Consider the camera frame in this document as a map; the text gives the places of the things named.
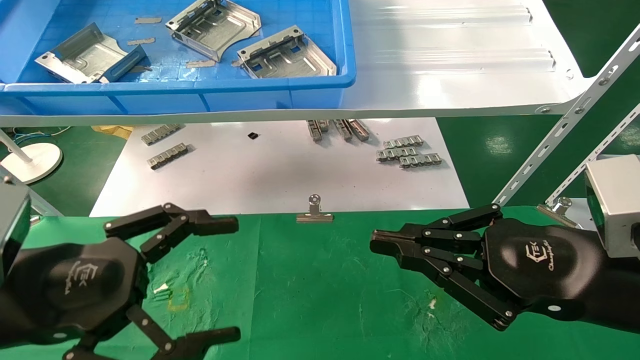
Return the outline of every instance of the silver metal part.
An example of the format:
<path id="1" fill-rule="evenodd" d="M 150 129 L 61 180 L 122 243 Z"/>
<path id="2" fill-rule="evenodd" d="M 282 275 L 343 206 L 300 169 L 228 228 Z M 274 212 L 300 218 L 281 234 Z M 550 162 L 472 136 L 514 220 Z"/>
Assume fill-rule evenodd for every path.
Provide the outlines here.
<path id="1" fill-rule="evenodd" d="M 318 126 L 320 126 L 320 131 L 326 133 L 329 131 L 329 120 L 318 120 Z"/>
<path id="2" fill-rule="evenodd" d="M 417 156 L 418 151 L 414 147 L 403 147 L 400 149 L 385 149 L 376 151 L 376 160 L 380 162 L 398 160 L 406 156 Z"/>
<path id="3" fill-rule="evenodd" d="M 237 52 L 237 65 L 252 78 L 332 76 L 338 68 L 297 26 Z"/>
<path id="4" fill-rule="evenodd" d="M 412 135 L 404 138 L 393 139 L 386 142 L 383 142 L 382 145 L 385 149 L 396 149 L 398 147 L 409 147 L 409 146 L 422 146 L 424 144 L 424 140 L 420 137 L 420 135 Z"/>
<path id="5" fill-rule="evenodd" d="M 229 46 L 252 37 L 262 23 L 260 15 L 232 1 L 197 0 L 165 26 L 174 39 L 220 61 Z"/>
<path id="6" fill-rule="evenodd" d="M 307 120 L 307 127 L 309 128 L 309 135 L 315 142 L 322 140 L 322 132 L 317 120 Z"/>
<path id="7" fill-rule="evenodd" d="M 418 154 L 418 155 L 400 157 L 401 168 L 428 167 L 431 165 L 440 165 L 440 164 L 442 164 L 442 159 L 437 153 L 425 154 L 425 155 Z"/>
<path id="8" fill-rule="evenodd" d="M 0 286 L 29 232 L 29 188 L 0 183 Z"/>
<path id="9" fill-rule="evenodd" d="M 181 124 L 166 124 L 141 137 L 147 145 L 153 145 L 174 132 L 182 129 Z"/>
<path id="10" fill-rule="evenodd" d="M 361 142 L 365 142 L 369 139 L 369 130 L 357 119 L 349 120 L 349 126 L 351 127 L 351 131 L 353 134 L 360 140 Z"/>
<path id="11" fill-rule="evenodd" d="M 185 155 L 189 152 L 189 148 L 184 143 L 179 143 L 178 145 L 172 147 L 171 149 L 162 152 L 159 155 L 154 156 L 147 160 L 149 167 L 153 170 L 163 167 L 166 164 L 170 163 L 173 160 Z"/>
<path id="12" fill-rule="evenodd" d="M 332 214 L 323 214 L 320 208 L 320 195 L 313 194 L 309 197 L 309 212 L 296 215 L 298 223 L 307 222 L 333 222 Z"/>
<path id="13" fill-rule="evenodd" d="M 351 128 L 349 127 L 349 122 L 344 119 L 333 120 L 333 125 L 338 129 L 340 135 L 346 142 L 350 142 L 353 138 L 353 133 L 351 132 Z"/>
<path id="14" fill-rule="evenodd" d="M 127 54 L 92 23 L 35 61 L 62 81 L 85 84 L 116 81 L 145 57 L 140 45 Z"/>
<path id="15" fill-rule="evenodd" d="M 640 159 L 594 161 L 585 175 L 589 210 L 609 257 L 640 257 Z"/>

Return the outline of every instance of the small metal part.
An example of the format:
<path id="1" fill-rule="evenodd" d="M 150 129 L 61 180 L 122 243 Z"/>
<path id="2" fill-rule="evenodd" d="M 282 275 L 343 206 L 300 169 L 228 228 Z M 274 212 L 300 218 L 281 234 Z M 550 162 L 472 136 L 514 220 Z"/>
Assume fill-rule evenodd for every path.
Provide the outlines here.
<path id="1" fill-rule="evenodd" d="M 141 137 L 147 145 L 153 145 L 174 132 L 182 129 L 182 124 L 165 124 Z"/>
<path id="2" fill-rule="evenodd" d="M 351 139 L 353 138 L 353 133 L 351 132 L 351 128 L 349 127 L 349 122 L 347 120 L 334 120 L 333 125 L 335 125 L 335 128 L 338 129 L 338 132 L 340 133 L 340 135 L 342 135 L 344 141 L 351 141 Z"/>
<path id="3" fill-rule="evenodd" d="M 140 45 L 140 44 L 152 44 L 154 42 L 156 42 L 156 38 L 144 38 L 140 40 L 127 41 L 127 45 L 132 46 L 132 45 Z"/>
<path id="4" fill-rule="evenodd" d="M 422 144 L 424 144 L 424 140 L 420 137 L 420 135 L 412 135 L 404 138 L 389 140 L 383 142 L 382 144 L 385 149 L 396 149 L 399 147 L 422 146 Z"/>
<path id="5" fill-rule="evenodd" d="M 220 61 L 229 46 L 254 36 L 262 23 L 260 15 L 232 1 L 196 0 L 165 26 L 172 38 Z"/>
<path id="6" fill-rule="evenodd" d="M 35 61 L 67 83 L 106 84 L 116 81 L 145 57 L 142 46 L 127 53 L 93 22 Z"/>
<path id="7" fill-rule="evenodd" d="M 315 142 L 322 140 L 322 132 L 320 132 L 320 125 L 317 120 L 307 120 L 307 127 L 309 128 L 309 135 Z"/>
<path id="8" fill-rule="evenodd" d="M 405 156 L 418 156 L 418 151 L 414 147 L 403 147 L 399 149 L 385 149 L 376 151 L 376 159 L 380 162 L 398 160 Z"/>
<path id="9" fill-rule="evenodd" d="M 413 156 L 403 156 L 400 159 L 401 168 L 426 167 L 431 165 L 442 164 L 442 159 L 436 153 L 434 154 L 418 154 Z"/>
<path id="10" fill-rule="evenodd" d="M 157 24 L 158 22 L 161 22 L 162 18 L 161 17 L 137 17 L 136 21 L 134 21 L 134 24 Z"/>
<path id="11" fill-rule="evenodd" d="M 361 142 L 365 142 L 369 139 L 369 130 L 357 119 L 349 120 L 349 126 L 353 134 L 360 140 Z"/>
<path id="12" fill-rule="evenodd" d="M 147 163 L 151 167 L 151 169 L 155 170 L 157 168 L 163 167 L 166 164 L 170 163 L 173 160 L 185 155 L 189 152 L 189 148 L 184 143 L 180 143 L 171 149 L 164 151 L 162 154 L 156 155 L 153 158 L 147 160 Z"/>
<path id="13" fill-rule="evenodd" d="M 318 120 L 318 125 L 323 133 L 329 131 L 329 120 Z"/>
<path id="14" fill-rule="evenodd" d="M 196 69 L 199 67 L 212 67 L 216 65 L 216 60 L 202 60 L 202 61 L 189 61 L 187 62 L 187 69 Z"/>
<path id="15" fill-rule="evenodd" d="M 309 197 L 309 212 L 296 215 L 298 223 L 307 222 L 333 222 L 332 214 L 323 214 L 320 208 L 320 195 L 313 194 Z"/>
<path id="16" fill-rule="evenodd" d="M 332 76 L 338 68 L 297 26 L 291 26 L 237 52 L 235 66 L 252 78 Z"/>

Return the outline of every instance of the blue crate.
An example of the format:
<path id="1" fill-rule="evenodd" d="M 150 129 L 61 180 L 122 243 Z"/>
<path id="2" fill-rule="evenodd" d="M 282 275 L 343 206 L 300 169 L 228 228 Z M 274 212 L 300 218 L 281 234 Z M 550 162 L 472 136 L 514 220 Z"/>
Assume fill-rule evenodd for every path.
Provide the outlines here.
<path id="1" fill-rule="evenodd" d="M 0 0 L 0 115 L 141 115 L 261 109 L 338 108 L 356 77 L 348 0 L 236 0 L 262 20 L 257 37 L 230 46 L 214 67 L 187 69 L 204 55 L 173 40 L 164 24 L 193 0 Z M 136 17 L 162 17 L 134 24 Z M 64 84 L 34 59 L 95 22 L 130 51 L 143 44 L 150 72 L 116 83 Z M 236 52 L 298 25 L 337 65 L 337 76 L 252 79 L 232 67 Z"/>

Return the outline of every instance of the metal clip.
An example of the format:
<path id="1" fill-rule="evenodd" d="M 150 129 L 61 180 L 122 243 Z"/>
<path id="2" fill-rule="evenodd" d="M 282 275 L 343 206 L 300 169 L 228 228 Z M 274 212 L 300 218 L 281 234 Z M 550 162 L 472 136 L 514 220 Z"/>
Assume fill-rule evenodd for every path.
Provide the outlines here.
<path id="1" fill-rule="evenodd" d="M 320 212 L 320 195 L 315 193 L 309 197 L 309 212 L 296 215 L 296 222 L 333 222 L 333 215 Z"/>

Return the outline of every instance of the green table surface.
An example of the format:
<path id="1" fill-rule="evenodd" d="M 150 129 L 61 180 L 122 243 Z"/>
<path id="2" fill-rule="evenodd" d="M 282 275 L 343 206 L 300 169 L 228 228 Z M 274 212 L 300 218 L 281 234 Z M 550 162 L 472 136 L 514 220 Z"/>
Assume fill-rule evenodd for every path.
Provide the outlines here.
<path id="1" fill-rule="evenodd" d="M 292 214 L 241 215 L 238 233 L 192 236 L 151 266 L 143 307 L 173 337 L 240 327 L 240 341 L 210 349 L 206 359 L 638 357 L 636 334 L 536 314 L 522 314 L 498 332 L 423 275 L 369 250 L 374 229 L 426 224 L 453 212 L 339 213 L 332 224 L 296 224 Z M 552 224 L 532 207 L 504 213 Z M 25 247 L 100 242 L 106 220 L 45 218 L 32 228 Z M 139 246 L 145 238 L 130 243 Z M 154 298 L 152 290 L 163 283 L 172 289 L 171 299 Z M 72 344 L 5 349 L 0 359 L 58 360 Z M 154 352 L 133 325 L 96 350 L 118 360 L 146 360 Z"/>

